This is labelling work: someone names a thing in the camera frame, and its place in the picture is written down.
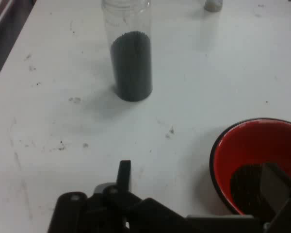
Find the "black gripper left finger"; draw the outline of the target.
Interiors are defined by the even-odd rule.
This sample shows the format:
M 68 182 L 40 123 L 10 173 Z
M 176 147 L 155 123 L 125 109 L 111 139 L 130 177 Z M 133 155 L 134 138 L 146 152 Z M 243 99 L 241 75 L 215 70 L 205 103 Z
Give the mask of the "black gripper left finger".
M 131 161 L 119 163 L 115 183 L 87 197 L 68 192 L 57 199 L 49 233 L 181 233 L 187 221 L 153 199 L 129 190 Z

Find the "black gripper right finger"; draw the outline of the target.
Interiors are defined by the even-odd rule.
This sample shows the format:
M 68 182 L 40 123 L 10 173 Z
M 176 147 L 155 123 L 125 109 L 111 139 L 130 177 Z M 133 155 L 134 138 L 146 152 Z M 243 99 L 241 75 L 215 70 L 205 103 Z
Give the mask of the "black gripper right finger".
M 264 225 L 266 233 L 291 233 L 291 178 L 276 164 L 262 166 L 260 193 L 275 216 Z

